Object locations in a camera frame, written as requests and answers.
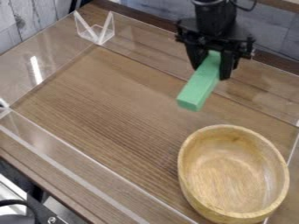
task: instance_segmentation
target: wooden bowl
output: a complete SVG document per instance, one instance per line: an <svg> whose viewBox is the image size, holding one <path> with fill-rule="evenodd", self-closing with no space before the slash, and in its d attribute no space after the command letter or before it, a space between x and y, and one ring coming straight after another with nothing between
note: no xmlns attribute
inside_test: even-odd
<svg viewBox="0 0 299 224"><path fill-rule="evenodd" d="M181 191L216 223L257 223L281 204L289 185L285 161L249 129L215 125L197 130L179 154Z"/></svg>

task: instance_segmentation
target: bowl rim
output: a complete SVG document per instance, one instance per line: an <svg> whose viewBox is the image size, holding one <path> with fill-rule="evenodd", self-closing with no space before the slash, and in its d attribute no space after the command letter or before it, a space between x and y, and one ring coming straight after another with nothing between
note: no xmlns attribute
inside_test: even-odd
<svg viewBox="0 0 299 224"><path fill-rule="evenodd" d="M283 175L284 175L284 185L283 185L283 189L275 199L275 201L261 210L255 211L255 212L249 212L249 213L236 213L236 212L229 212L225 211L220 208L216 208L215 206L211 206L209 203L207 203L201 198L199 198L197 195L193 195L192 191L189 191L191 187L189 184L185 180L185 177L183 175L183 155L185 152L185 146L189 143L189 141L204 131L207 130L215 130L217 128L227 128L227 129L235 129L235 130L241 130L244 132L247 132L248 134L252 134L253 136L256 136L265 144L268 144L269 148L272 149L272 152L275 153L276 158L279 159L279 164L280 167L283 169ZM237 125L231 125L231 124L216 124L216 125L211 125L207 126L201 129L197 129L184 140L183 144L181 144L181 148L180 148L180 152L179 152L179 157L177 157L177 174L179 174L179 179L180 182L183 182L184 187L187 188L188 192L191 193L191 196L197 200L197 202L207 207L211 211L216 212L217 214L231 217L231 218L236 218L236 219L249 219L249 218L256 218L256 217L263 217L265 215L269 215L276 208L280 206L281 202L285 199L285 195L288 192L288 187L289 187L289 172L288 172L288 167L285 164L285 160L277 150L277 148L275 147L275 145L269 142L269 140L267 140L265 137L263 137L260 134L257 134L253 130L247 129L244 127L240 127Z"/></svg>

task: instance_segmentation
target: black mount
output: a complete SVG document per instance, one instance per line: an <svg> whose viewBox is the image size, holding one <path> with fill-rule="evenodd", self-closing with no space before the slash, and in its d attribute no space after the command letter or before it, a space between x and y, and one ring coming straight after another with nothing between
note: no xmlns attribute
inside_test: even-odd
<svg viewBox="0 0 299 224"><path fill-rule="evenodd" d="M220 52L219 79L225 80L239 66L239 59L252 58L255 38L240 27L236 21L236 8L231 3L223 1L216 6L195 7L197 17L185 18L176 24L176 41L185 45L195 70L209 50Z"/></svg>

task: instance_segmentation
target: green foam block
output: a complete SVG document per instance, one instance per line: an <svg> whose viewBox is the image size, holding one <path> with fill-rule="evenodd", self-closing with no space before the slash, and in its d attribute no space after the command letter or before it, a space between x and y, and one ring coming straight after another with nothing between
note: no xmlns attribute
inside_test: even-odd
<svg viewBox="0 0 299 224"><path fill-rule="evenodd" d="M209 55L201 62L188 83L177 95L176 101L180 107L200 110L211 91L220 80L220 53L209 51Z"/></svg>

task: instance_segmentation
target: clear plastic bracket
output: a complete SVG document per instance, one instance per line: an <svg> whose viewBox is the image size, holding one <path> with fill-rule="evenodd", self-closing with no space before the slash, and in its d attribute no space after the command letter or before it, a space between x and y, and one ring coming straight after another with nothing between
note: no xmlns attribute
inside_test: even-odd
<svg viewBox="0 0 299 224"><path fill-rule="evenodd" d="M88 25L77 11L73 12L78 36L98 46L102 46L114 37L114 19L112 11L106 15L104 26Z"/></svg>

